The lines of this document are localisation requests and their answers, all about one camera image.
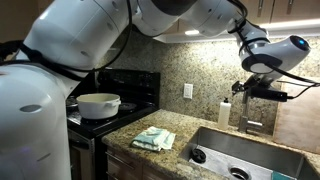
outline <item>stove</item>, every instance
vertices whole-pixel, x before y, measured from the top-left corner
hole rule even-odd
[[[91,179],[107,179],[105,174],[107,159],[104,159],[106,158],[104,153],[106,146],[102,144],[101,138],[159,109],[160,73],[105,69],[98,73],[96,81],[98,86],[91,93],[117,94],[120,96],[121,104],[115,116],[101,120],[82,118],[77,109],[67,112],[69,144],[76,151],[82,148],[82,151],[74,152],[78,156],[71,154],[71,163],[76,164],[73,164],[75,167],[72,171],[73,179],[85,179],[87,174],[90,174]],[[83,157],[79,154],[79,152],[84,152],[83,149],[90,152],[91,157],[87,158],[91,159],[93,164],[93,167],[87,168],[91,169],[90,172],[79,172],[81,171],[81,164],[79,165],[81,159],[73,160],[73,156]]]

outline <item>white pot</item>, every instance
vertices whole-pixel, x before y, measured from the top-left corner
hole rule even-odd
[[[118,113],[121,104],[116,94],[96,93],[77,97],[80,115],[86,119],[105,119]]]

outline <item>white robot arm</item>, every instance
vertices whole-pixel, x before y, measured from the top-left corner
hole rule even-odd
[[[263,63],[287,71],[308,54],[307,42],[298,37],[269,43],[264,30],[238,13],[237,3],[53,1],[34,22],[16,55],[14,62],[19,64],[0,66],[0,179],[71,179],[65,99],[86,76],[85,70],[95,67],[131,22],[148,36],[161,34],[179,18],[206,36],[228,30],[239,46],[245,44],[240,48],[244,69],[263,76],[268,83],[280,74]],[[25,64],[29,61],[40,64]]]

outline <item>stainless steel sink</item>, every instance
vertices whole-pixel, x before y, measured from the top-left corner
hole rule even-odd
[[[204,163],[192,159],[194,149],[205,153]],[[300,153],[205,127],[198,129],[180,157],[235,180],[271,180],[272,173],[287,179],[320,180],[320,175]]]

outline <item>bottle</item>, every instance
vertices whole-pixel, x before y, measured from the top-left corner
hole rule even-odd
[[[228,128],[229,116],[230,116],[231,104],[228,98],[225,98],[223,102],[220,103],[218,128],[221,130],[226,130]]]

